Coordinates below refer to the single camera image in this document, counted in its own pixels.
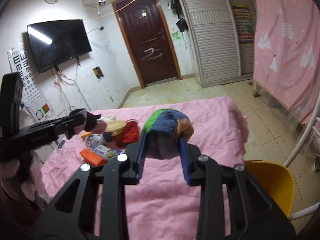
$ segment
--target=metal bolt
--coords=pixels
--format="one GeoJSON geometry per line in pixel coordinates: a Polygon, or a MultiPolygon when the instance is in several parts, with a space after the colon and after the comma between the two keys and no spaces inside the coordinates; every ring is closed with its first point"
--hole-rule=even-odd
{"type": "Polygon", "coordinates": [[[244,171],[244,166],[242,164],[237,164],[235,169],[236,171],[244,171]]]}
{"type": "Polygon", "coordinates": [[[88,170],[90,170],[90,168],[91,168],[91,166],[90,166],[90,164],[88,164],[88,163],[84,163],[84,164],[82,164],[82,165],[80,166],[80,169],[81,169],[82,171],[88,171],[88,170]]]}
{"type": "Polygon", "coordinates": [[[120,162],[125,162],[128,159],[127,155],[122,153],[117,156],[117,160],[120,162]]]}
{"type": "Polygon", "coordinates": [[[205,156],[205,155],[200,155],[198,157],[198,160],[201,161],[201,162],[206,162],[207,160],[209,160],[209,157],[205,156]]]}

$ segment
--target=black flat screen tv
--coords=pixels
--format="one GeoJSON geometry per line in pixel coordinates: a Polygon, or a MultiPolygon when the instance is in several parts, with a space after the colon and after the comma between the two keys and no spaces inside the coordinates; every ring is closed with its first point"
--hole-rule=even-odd
{"type": "Polygon", "coordinates": [[[82,20],[30,24],[28,34],[40,73],[92,51],[82,20]]]}

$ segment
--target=white louvered cabinet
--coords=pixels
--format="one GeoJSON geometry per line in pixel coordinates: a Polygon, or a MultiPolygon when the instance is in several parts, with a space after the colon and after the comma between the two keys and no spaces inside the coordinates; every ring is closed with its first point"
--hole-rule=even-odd
{"type": "Polygon", "coordinates": [[[181,2],[197,52],[200,85],[206,87],[241,78],[239,42],[229,1],[181,2]]]}

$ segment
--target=floor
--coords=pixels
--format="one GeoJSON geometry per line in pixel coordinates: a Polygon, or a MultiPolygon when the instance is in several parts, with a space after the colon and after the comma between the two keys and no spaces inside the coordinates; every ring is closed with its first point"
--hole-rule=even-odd
{"type": "MultiPolygon", "coordinates": [[[[123,107],[170,104],[193,99],[229,96],[244,116],[248,117],[249,138],[245,144],[245,159],[267,160],[283,164],[293,150],[299,132],[291,133],[285,118],[277,108],[269,108],[262,97],[252,96],[249,81],[201,89],[195,78],[175,80],[147,87],[130,94],[123,107]]],[[[300,153],[291,164],[295,179],[292,213],[320,201],[320,173],[313,173],[313,158],[300,153]]],[[[293,221],[299,232],[312,215],[293,221]]]]}

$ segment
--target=door threshold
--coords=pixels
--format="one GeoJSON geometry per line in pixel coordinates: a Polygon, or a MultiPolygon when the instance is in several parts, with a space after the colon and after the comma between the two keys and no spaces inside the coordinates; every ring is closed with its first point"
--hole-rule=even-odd
{"type": "Polygon", "coordinates": [[[157,85],[157,84],[162,84],[162,83],[166,83],[166,82],[170,82],[170,81],[174,81],[174,80],[177,80],[177,79],[178,79],[177,77],[167,78],[167,79],[164,79],[164,80],[160,80],[160,81],[157,81],[157,82],[146,84],[146,87],[149,87],[149,86],[152,86],[152,85],[157,85]]]}

